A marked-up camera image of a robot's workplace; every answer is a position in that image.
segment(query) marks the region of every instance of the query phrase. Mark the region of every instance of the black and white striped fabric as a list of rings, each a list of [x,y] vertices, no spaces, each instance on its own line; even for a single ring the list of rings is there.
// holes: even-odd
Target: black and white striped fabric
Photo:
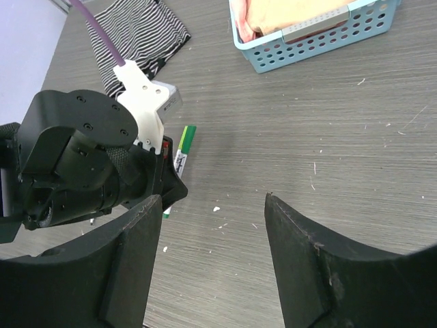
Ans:
[[[96,19],[122,57],[136,61],[150,80],[191,37],[160,0],[116,0]],[[87,29],[104,90],[108,96],[117,98],[124,86],[113,72],[115,60],[88,23]]]

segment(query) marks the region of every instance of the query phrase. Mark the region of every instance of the gray table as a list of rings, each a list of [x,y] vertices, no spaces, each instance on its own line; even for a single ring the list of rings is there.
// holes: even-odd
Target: gray table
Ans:
[[[98,12],[108,3],[89,6]],[[147,323],[283,326],[264,226],[267,192],[382,249],[434,243],[435,1],[405,1],[387,34],[262,75],[233,45],[227,1],[166,3],[193,35],[158,75],[185,102],[166,134],[178,140],[184,125],[198,130],[184,172],[190,194],[163,223]],[[102,91],[76,12],[45,88]],[[89,229],[20,232],[0,254],[37,254]]]

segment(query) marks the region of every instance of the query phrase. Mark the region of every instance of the purple cable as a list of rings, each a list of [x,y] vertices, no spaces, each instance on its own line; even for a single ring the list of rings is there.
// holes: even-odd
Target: purple cable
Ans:
[[[115,48],[114,43],[111,41],[111,39],[108,37],[104,29],[100,26],[98,21],[94,18],[93,14],[88,10],[88,8],[85,7],[85,5],[81,2],[81,0],[70,0],[70,3],[76,7],[78,11],[81,12],[81,14],[85,17],[85,19],[88,21],[88,23],[92,26],[94,31],[100,36],[102,41],[106,44],[108,50],[111,52],[112,57],[114,57],[115,62],[118,66],[124,66],[126,63],[118,52],[117,48]]]

